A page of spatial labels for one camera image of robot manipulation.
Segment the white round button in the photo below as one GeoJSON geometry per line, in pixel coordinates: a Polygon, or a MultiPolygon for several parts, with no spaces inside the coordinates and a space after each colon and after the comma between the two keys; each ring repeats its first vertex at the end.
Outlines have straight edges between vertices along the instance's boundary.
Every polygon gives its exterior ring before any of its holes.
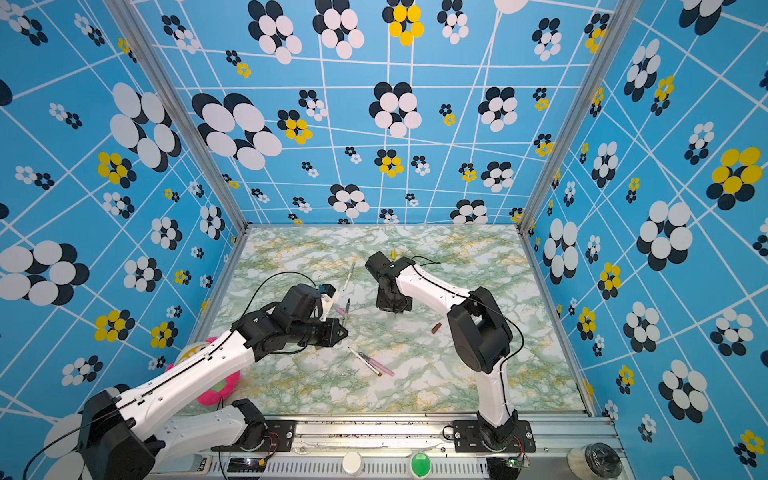
{"type": "Polygon", "coordinates": [[[342,469],[350,476],[359,476],[364,469],[364,461],[360,453],[356,451],[347,452],[342,459],[342,469]]]}

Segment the white marker pen yellow end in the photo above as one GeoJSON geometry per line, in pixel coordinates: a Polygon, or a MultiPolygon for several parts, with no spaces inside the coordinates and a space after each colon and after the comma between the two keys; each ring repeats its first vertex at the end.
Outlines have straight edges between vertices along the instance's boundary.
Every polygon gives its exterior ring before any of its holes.
{"type": "Polygon", "coordinates": [[[348,285],[349,285],[351,277],[352,277],[352,275],[354,273],[355,267],[356,267],[356,262],[353,262],[351,264],[351,266],[349,267],[347,276],[345,278],[345,282],[344,282],[344,284],[342,286],[342,291],[345,291],[348,288],[348,285]]]}

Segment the plush toy with glasses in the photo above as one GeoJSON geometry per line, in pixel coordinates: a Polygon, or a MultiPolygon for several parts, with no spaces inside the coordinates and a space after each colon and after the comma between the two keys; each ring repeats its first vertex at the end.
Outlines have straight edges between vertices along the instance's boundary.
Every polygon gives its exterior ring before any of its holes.
{"type": "MultiPolygon", "coordinates": [[[[170,371],[176,366],[191,360],[195,355],[205,350],[216,340],[216,337],[209,337],[206,340],[188,344],[181,350],[176,359],[165,367],[165,371],[170,371]]],[[[212,383],[213,377],[206,377],[205,381],[207,388],[201,390],[196,396],[197,403],[206,407],[220,406],[234,393],[235,388],[240,383],[241,377],[241,371],[235,371],[225,377],[218,377],[214,383],[212,383]]]]}

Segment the aluminium corner post right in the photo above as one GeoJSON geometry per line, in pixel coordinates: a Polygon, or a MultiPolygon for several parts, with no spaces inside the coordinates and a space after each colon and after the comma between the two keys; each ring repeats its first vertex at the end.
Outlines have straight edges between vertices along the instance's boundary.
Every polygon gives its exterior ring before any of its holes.
{"type": "Polygon", "coordinates": [[[582,84],[557,134],[553,152],[545,162],[524,209],[520,224],[521,234],[525,234],[536,219],[550,189],[550,182],[567,156],[568,148],[581,128],[591,101],[602,86],[602,82],[621,48],[641,4],[641,0],[619,1],[616,10],[611,15],[611,23],[606,38],[602,41],[602,45],[586,71],[582,84]]]}

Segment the aluminium corner post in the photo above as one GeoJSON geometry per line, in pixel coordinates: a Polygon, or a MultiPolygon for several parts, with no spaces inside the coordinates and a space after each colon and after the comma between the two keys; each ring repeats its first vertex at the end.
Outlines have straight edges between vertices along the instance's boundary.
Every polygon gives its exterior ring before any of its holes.
{"type": "Polygon", "coordinates": [[[248,230],[243,212],[236,204],[230,189],[224,185],[215,160],[200,137],[195,123],[187,113],[182,98],[174,88],[168,68],[163,65],[152,47],[146,29],[140,25],[138,14],[132,10],[129,1],[105,1],[104,4],[119,30],[126,36],[130,47],[135,51],[139,65],[166,107],[174,124],[178,127],[180,137],[189,148],[190,155],[217,195],[223,209],[233,222],[234,228],[239,235],[243,235],[248,230]]]}
{"type": "Polygon", "coordinates": [[[602,45],[586,71],[582,84],[557,134],[553,152],[545,162],[524,209],[520,224],[521,234],[525,234],[536,219],[550,189],[550,182],[567,156],[568,148],[581,128],[591,101],[602,86],[602,82],[621,48],[641,4],[641,0],[619,1],[616,10],[611,15],[611,23],[606,38],[602,41],[602,45]]]}

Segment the green push button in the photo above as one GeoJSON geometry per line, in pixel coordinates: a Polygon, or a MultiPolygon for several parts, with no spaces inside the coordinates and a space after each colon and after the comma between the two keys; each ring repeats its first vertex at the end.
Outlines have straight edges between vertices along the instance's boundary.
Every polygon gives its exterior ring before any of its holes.
{"type": "Polygon", "coordinates": [[[424,452],[415,452],[409,457],[409,472],[412,479],[424,480],[432,471],[432,463],[424,452]]]}

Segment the dark green pen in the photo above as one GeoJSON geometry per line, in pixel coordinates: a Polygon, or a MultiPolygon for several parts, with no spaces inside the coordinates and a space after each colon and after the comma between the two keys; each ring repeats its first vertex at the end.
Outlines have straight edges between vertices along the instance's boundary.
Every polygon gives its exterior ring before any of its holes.
{"type": "Polygon", "coordinates": [[[345,308],[344,308],[344,317],[343,317],[343,320],[345,323],[349,320],[350,306],[351,306],[351,300],[347,299],[345,308]]]}

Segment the tape roll spool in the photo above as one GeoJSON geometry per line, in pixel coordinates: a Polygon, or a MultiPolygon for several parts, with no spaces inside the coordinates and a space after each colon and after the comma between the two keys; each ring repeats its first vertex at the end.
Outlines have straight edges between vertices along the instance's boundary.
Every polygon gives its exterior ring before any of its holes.
{"type": "Polygon", "coordinates": [[[581,480],[618,479],[623,473],[618,452],[601,442],[572,448],[567,454],[567,463],[581,480]]]}

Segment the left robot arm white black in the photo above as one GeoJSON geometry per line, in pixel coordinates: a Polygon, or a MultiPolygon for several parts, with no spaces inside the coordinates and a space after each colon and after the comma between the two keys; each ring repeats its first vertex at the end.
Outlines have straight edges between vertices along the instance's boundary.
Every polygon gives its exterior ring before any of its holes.
{"type": "Polygon", "coordinates": [[[174,415],[219,382],[281,352],[288,344],[330,348],[347,337],[332,317],[330,284],[291,287],[279,302],[244,313],[189,360],[117,396],[100,393],[83,408],[75,451],[93,479],[143,479],[166,461],[210,447],[276,448],[266,420],[249,400],[176,425],[174,415]]]}

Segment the aluminium corner post left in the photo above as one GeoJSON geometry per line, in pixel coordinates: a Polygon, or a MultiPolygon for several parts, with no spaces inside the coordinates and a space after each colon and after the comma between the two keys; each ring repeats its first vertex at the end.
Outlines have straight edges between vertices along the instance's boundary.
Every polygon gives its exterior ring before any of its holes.
{"type": "Polygon", "coordinates": [[[189,148],[190,155],[217,195],[223,209],[233,222],[234,228],[239,235],[243,235],[248,230],[243,212],[236,204],[230,189],[224,185],[215,160],[200,137],[195,123],[187,113],[182,98],[174,88],[168,68],[163,65],[152,47],[146,29],[140,25],[138,14],[132,10],[129,1],[105,1],[104,4],[119,30],[126,36],[130,47],[135,51],[139,65],[166,107],[174,124],[178,127],[180,137],[189,148]]]}

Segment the pink pen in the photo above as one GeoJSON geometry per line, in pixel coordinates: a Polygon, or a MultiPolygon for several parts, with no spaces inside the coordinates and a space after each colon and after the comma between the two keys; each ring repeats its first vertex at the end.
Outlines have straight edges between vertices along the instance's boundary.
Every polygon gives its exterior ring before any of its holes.
{"type": "Polygon", "coordinates": [[[365,360],[367,363],[369,363],[369,364],[370,364],[371,366],[373,366],[375,369],[377,369],[378,371],[380,371],[382,374],[386,374],[386,375],[388,375],[388,376],[390,376],[390,377],[394,377],[394,376],[395,376],[394,372],[393,372],[392,370],[390,370],[390,369],[389,369],[387,366],[385,366],[384,364],[382,364],[382,363],[378,362],[377,360],[375,360],[375,359],[371,358],[370,356],[368,356],[368,355],[365,355],[365,354],[363,354],[363,353],[360,353],[360,356],[361,356],[361,357],[362,357],[362,358],[363,358],[363,359],[364,359],[364,360],[365,360]]]}

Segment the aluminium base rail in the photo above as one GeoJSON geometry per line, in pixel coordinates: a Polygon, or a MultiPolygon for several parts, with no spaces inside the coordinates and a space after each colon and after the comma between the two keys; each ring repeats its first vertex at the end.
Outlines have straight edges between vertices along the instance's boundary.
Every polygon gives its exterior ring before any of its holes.
{"type": "MultiPolygon", "coordinates": [[[[472,433],[471,413],[292,415],[266,421],[281,439],[268,456],[256,451],[214,448],[182,457],[151,473],[153,479],[410,479],[408,461],[415,452],[432,463],[431,479],[486,479],[493,453],[472,433]],[[347,475],[342,459],[361,454],[364,469],[347,475]]],[[[522,433],[504,458],[523,460],[521,479],[572,479],[568,452],[575,447],[605,443],[623,466],[621,478],[634,476],[612,421],[580,411],[521,412],[522,433]]]]}

